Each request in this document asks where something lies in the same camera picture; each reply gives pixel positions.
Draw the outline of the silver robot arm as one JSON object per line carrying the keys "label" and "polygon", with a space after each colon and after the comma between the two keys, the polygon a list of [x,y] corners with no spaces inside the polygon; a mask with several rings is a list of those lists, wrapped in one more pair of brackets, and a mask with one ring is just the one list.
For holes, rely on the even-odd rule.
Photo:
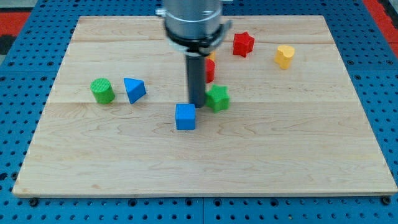
{"label": "silver robot arm", "polygon": [[206,57],[224,41],[233,23],[222,22],[222,12],[220,0],[163,0],[155,10],[169,44],[191,57]]}

